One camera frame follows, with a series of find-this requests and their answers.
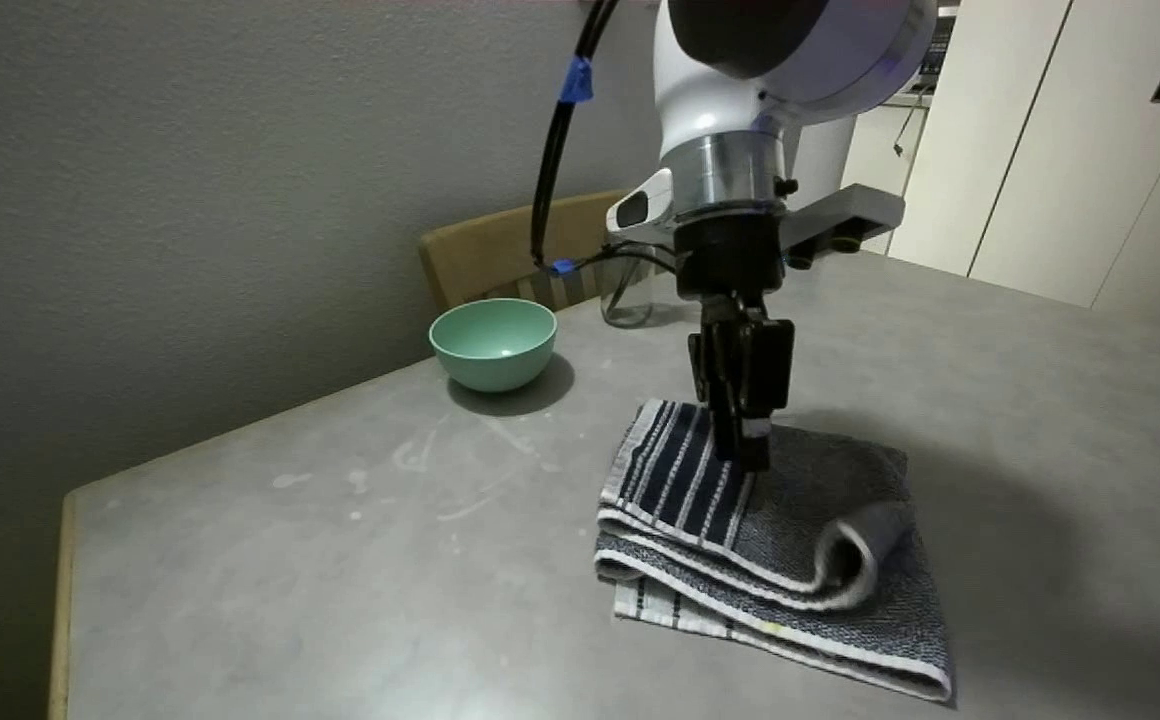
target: towel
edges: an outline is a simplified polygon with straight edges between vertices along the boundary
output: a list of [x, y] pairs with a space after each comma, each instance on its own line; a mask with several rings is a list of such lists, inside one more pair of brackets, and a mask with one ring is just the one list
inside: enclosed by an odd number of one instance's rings
[[899, 452], [772, 427], [772, 472], [738, 472], [712, 458], [706, 407], [653, 400], [596, 524], [615, 615], [952, 704]]

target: gray table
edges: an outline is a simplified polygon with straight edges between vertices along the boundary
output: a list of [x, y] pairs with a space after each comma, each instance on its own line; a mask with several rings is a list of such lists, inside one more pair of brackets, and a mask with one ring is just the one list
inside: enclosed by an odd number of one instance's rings
[[[749, 649], [621, 624], [593, 510], [647, 398], [691, 398], [691, 307], [602, 327], [506, 400], [430, 362], [67, 502], [54, 714], [947, 716]], [[1160, 333], [857, 255], [798, 325], [780, 423], [911, 458], [960, 716], [1160, 716]]]

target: green bowl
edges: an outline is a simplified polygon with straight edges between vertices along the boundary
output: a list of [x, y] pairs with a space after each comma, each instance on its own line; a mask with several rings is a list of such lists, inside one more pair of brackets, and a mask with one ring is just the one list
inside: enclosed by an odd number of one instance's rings
[[428, 346], [449, 377], [473, 392], [531, 383], [552, 362], [557, 322], [531, 299], [473, 299], [428, 325]]

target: black cable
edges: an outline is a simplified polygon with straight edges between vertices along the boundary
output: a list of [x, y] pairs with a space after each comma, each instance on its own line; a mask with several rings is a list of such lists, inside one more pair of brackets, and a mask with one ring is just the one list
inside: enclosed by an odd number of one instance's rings
[[586, 270], [586, 264], [612, 264], [612, 259], [644, 259], [644, 264], [655, 264], [655, 270], [664, 270], [664, 272], [676, 276], [676, 255], [666, 248], [659, 248], [659, 243], [632, 243], [632, 239], [612, 243], [612, 248], [580, 259], [576, 272]]
[[[573, 74], [576, 69], [586, 74], [586, 62], [593, 62], [596, 46], [602, 40], [612, 13], [615, 13], [615, 0], [593, 0], [586, 20], [582, 20], [580, 40], [576, 40]], [[573, 114], [576, 114], [576, 97], [564, 93], [552, 105], [552, 121], [546, 121], [546, 138], [543, 138], [543, 155], [540, 155], [540, 175], [534, 175], [534, 198], [531, 198], [531, 259], [534, 259], [534, 270], [543, 270], [546, 206], [552, 206], [557, 169], [564, 159]]]

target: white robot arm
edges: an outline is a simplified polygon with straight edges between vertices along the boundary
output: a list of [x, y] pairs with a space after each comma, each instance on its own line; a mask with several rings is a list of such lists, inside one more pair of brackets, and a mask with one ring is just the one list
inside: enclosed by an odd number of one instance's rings
[[[934, 0], [659, 0], [655, 105], [659, 169], [607, 214], [615, 248], [655, 239], [676, 292], [699, 299], [694, 398], [722, 462], [769, 467], [769, 419], [786, 406], [790, 325], [769, 322], [763, 292], [805, 239], [899, 223], [882, 192], [841, 192], [786, 214], [780, 134], [857, 115], [916, 75]], [[586, 69], [615, 0], [596, 0], [576, 62]], [[534, 264], [546, 192], [573, 105], [558, 101], [534, 185]]]

